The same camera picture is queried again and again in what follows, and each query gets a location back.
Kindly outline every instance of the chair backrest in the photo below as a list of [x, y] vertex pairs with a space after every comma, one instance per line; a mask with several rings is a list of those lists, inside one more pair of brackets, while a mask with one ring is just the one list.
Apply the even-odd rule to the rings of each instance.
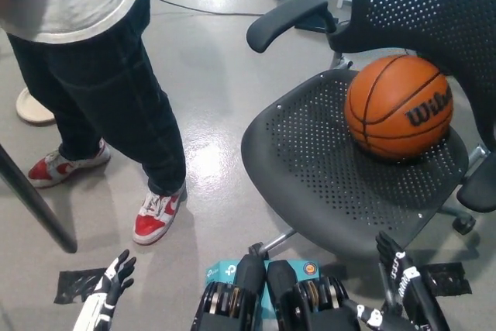
[[480, 137], [496, 150], [496, 0], [353, 0], [331, 48], [415, 50], [447, 68], [467, 95]]

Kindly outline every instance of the white plate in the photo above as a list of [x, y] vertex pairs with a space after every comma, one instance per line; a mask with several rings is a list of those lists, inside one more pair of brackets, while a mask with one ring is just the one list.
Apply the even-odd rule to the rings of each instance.
[[24, 88], [19, 94], [15, 110], [17, 115], [28, 123], [39, 125], [55, 122], [53, 114], [29, 93], [28, 88]]

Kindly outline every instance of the chair seat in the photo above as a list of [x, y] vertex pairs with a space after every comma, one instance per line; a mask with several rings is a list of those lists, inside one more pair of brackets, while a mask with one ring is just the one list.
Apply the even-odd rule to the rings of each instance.
[[386, 164], [353, 142], [344, 119], [356, 71], [326, 71], [277, 100], [246, 130], [246, 172], [269, 206], [308, 240], [341, 257], [374, 258], [375, 236], [406, 247], [467, 172], [450, 129], [410, 164]]

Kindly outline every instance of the orange sticker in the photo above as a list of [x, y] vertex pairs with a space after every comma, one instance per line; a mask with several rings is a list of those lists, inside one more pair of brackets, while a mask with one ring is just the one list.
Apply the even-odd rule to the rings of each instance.
[[317, 266], [313, 263], [306, 263], [303, 266], [303, 271], [307, 275], [315, 275], [317, 273]]

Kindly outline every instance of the shoelace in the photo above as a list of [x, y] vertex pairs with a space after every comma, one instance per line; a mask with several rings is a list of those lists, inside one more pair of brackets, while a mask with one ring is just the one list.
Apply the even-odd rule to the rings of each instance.
[[145, 200], [145, 214], [153, 217], [159, 217], [162, 209], [157, 208], [157, 206], [163, 201], [160, 200], [160, 196], [152, 192], [146, 196]]
[[49, 153], [45, 157], [45, 162], [47, 164], [50, 164], [52, 167], [58, 167], [61, 164], [69, 163], [71, 166], [74, 165], [74, 162], [71, 162], [70, 160], [65, 159], [62, 157], [59, 153], [59, 150], [54, 150], [51, 153]]

